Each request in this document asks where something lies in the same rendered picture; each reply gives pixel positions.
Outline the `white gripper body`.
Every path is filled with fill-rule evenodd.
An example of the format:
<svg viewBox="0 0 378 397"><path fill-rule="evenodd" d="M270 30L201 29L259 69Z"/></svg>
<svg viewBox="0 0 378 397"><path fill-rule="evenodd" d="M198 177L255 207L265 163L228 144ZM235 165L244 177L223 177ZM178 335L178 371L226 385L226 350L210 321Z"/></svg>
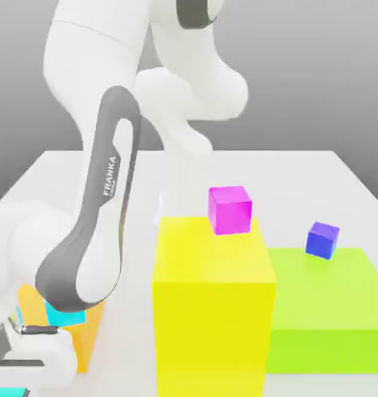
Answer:
<svg viewBox="0 0 378 397"><path fill-rule="evenodd" d="M77 373L71 334L9 332L11 350L0 361L0 388L64 388Z"/></svg>

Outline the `small magenta cube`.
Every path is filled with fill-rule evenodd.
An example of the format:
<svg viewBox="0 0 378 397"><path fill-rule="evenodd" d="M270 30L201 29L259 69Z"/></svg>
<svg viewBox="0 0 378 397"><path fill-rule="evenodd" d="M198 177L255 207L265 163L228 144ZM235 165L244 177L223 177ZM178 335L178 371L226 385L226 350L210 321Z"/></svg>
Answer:
<svg viewBox="0 0 378 397"><path fill-rule="evenodd" d="M248 233L253 201L242 185L208 190L208 219L215 235Z"/></svg>

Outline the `small blue cube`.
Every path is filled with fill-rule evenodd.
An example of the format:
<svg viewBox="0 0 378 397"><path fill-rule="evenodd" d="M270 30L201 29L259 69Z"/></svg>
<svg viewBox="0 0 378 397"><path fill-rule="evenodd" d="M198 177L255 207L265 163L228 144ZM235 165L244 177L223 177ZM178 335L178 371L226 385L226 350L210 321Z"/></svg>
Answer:
<svg viewBox="0 0 378 397"><path fill-rule="evenodd" d="M314 222L308 232L305 252L330 260L335 252L340 228L326 223Z"/></svg>

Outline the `large orange box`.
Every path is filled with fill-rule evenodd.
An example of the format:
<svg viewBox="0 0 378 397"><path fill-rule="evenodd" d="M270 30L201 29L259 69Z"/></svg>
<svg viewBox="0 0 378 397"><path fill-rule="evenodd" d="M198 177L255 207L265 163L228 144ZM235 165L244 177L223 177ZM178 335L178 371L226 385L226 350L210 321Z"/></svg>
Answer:
<svg viewBox="0 0 378 397"><path fill-rule="evenodd" d="M18 292L18 297L19 318L26 326L50 326L46 317L45 300L35 288L23 285ZM84 324L61 327L72 336L79 374L86 373L88 370L104 307L105 304L102 302L86 310L86 323Z"/></svg>

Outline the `large yellow box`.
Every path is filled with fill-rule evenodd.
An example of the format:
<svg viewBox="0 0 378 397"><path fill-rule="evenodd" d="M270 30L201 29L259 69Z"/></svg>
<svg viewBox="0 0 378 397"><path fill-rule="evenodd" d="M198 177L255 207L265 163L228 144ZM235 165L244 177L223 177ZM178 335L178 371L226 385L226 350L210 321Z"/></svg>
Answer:
<svg viewBox="0 0 378 397"><path fill-rule="evenodd" d="M152 295L158 397L262 397L276 277L257 221L162 218Z"/></svg>

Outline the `large lime green box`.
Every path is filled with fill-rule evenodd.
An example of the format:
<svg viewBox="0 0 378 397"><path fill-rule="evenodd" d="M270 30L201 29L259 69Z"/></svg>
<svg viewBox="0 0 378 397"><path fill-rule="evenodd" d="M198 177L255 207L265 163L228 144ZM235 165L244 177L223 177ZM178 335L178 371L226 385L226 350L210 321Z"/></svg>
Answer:
<svg viewBox="0 0 378 397"><path fill-rule="evenodd" d="M359 248L331 259L271 248L269 374L378 374L378 272Z"/></svg>

